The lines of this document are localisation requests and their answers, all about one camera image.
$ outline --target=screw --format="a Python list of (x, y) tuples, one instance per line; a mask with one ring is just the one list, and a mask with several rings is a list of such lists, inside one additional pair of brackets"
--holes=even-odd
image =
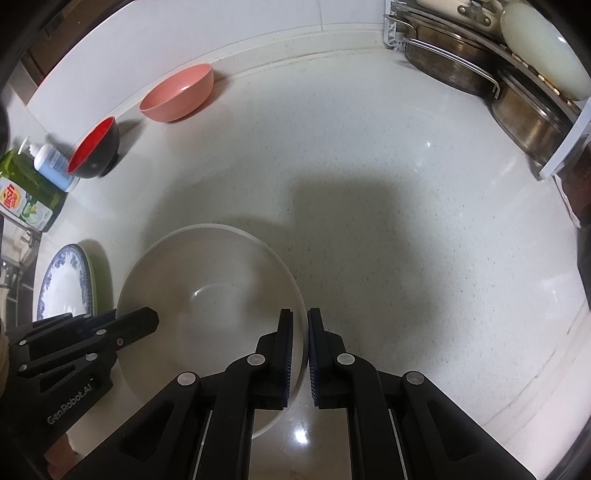
[(413, 385), (420, 385), (425, 381), (425, 377), (419, 372), (407, 373), (407, 382)]
[(197, 380), (197, 377), (191, 372), (182, 373), (177, 377), (177, 382), (184, 387), (194, 384), (195, 380)]
[(336, 360), (341, 365), (351, 365), (355, 362), (355, 357), (350, 353), (342, 353), (336, 358)]
[(246, 361), (251, 365), (262, 365), (265, 363), (265, 357), (260, 353), (253, 353)]

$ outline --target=bottle label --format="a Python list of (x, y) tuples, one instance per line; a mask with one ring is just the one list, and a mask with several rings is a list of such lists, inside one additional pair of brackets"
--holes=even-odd
[(46, 162), (48, 162), (49, 166), (62, 175), (65, 179), (69, 180), (71, 178), (71, 176), (66, 173), (68, 169), (67, 158), (59, 153), (59, 151), (57, 151), (55, 148), (47, 157)]
[(45, 228), (53, 213), (6, 177), (0, 177), (0, 203), (14, 216), (37, 230)]

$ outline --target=green dish soap bottle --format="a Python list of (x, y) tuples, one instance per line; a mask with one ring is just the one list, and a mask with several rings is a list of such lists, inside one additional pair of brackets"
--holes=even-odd
[(29, 227), (47, 232), (66, 194), (37, 172), (29, 159), (11, 150), (0, 160), (0, 208)]

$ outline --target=dish soap bottle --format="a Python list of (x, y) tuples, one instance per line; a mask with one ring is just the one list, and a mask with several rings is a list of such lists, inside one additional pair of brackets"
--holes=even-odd
[(23, 155), (11, 150), (0, 160), (0, 207), (40, 232), (47, 232), (66, 199), (35, 171)]
[(70, 193), (78, 185), (80, 179), (66, 173), (68, 159), (56, 147), (49, 143), (39, 146), (29, 142), (29, 138), (26, 137), (22, 142), (21, 148), (18, 149), (18, 154), (20, 155), (25, 149), (34, 158), (33, 165), (35, 166), (35, 170), (60, 190)]

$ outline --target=white tile wall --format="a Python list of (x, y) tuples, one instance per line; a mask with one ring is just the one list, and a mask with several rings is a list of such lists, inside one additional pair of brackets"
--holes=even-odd
[(136, 0), (68, 53), (28, 108), (58, 141), (74, 145), (170, 70), (247, 38), (314, 25), (320, 29), (317, 0)]
[(319, 0), (323, 25), (384, 24), (384, 0)]
[(33, 117), (10, 83), (2, 90), (0, 98), (8, 115), (9, 148), (20, 146), (25, 137), (45, 143), (47, 131)]

